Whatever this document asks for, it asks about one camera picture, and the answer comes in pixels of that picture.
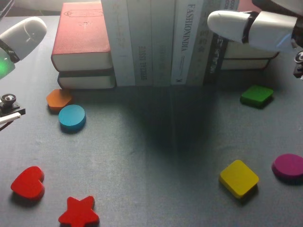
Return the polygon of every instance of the purple block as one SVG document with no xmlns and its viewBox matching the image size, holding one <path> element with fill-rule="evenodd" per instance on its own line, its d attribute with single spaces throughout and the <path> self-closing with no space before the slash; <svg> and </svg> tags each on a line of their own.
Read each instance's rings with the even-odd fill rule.
<svg viewBox="0 0 303 227">
<path fill-rule="evenodd" d="M 303 157 L 294 154 L 279 156 L 272 164 L 274 174 L 285 180 L 303 177 Z"/>
</svg>

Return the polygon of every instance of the wire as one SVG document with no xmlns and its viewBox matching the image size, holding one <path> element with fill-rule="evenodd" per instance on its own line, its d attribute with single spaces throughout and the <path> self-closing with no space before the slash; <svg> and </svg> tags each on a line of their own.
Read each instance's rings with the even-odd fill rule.
<svg viewBox="0 0 303 227">
<path fill-rule="evenodd" d="M 5 125 L 3 125 L 1 128 L 0 128 L 0 131 L 2 131 L 3 129 L 5 129 L 6 127 L 8 127 L 10 124 L 12 124 L 14 121 L 11 121 L 11 122 L 7 122 Z"/>
</svg>

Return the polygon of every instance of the red heart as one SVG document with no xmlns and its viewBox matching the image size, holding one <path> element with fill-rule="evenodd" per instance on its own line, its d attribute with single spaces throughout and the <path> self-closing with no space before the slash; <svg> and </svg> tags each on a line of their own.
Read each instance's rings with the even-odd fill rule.
<svg viewBox="0 0 303 227">
<path fill-rule="evenodd" d="M 11 190 L 29 200 L 39 200 L 44 195 L 44 173 L 37 166 L 24 170 L 11 184 Z"/>
</svg>

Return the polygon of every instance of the gray fabric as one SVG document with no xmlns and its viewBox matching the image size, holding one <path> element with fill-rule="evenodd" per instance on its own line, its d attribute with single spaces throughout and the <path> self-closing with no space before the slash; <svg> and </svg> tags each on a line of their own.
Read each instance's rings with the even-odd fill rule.
<svg viewBox="0 0 303 227">
<path fill-rule="evenodd" d="M 303 82 L 292 76 L 293 55 L 280 55 L 267 74 L 224 72 L 203 89 L 74 92 L 87 122 L 65 134 L 45 99 L 59 88 L 50 60 L 59 17 L 41 18 L 45 39 L 0 81 L 1 94 L 17 95 L 27 109 L 0 132 L 0 226 L 59 226 L 66 199 L 87 195 L 102 227 L 303 226 L 303 188 L 271 171 L 278 155 L 303 155 Z M 0 32 L 22 19 L 3 19 Z M 275 91 L 264 110 L 239 102 L 255 83 Z M 218 182 L 236 159 L 260 178 L 258 194 L 244 205 Z M 45 195 L 22 206 L 10 185 L 33 165 L 45 173 Z"/>
</svg>

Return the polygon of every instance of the camera lens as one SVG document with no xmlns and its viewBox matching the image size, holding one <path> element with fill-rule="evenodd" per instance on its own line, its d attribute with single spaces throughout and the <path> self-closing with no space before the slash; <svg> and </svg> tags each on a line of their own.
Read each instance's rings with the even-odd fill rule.
<svg viewBox="0 0 303 227">
<path fill-rule="evenodd" d="M 11 106 L 16 101 L 16 96 L 13 94 L 6 94 L 0 97 L 1 101 L 6 106 Z"/>
<path fill-rule="evenodd" d="M 297 53 L 297 55 L 294 58 L 294 61 L 297 64 L 303 64 L 303 51 L 300 51 L 300 52 Z"/>
</svg>

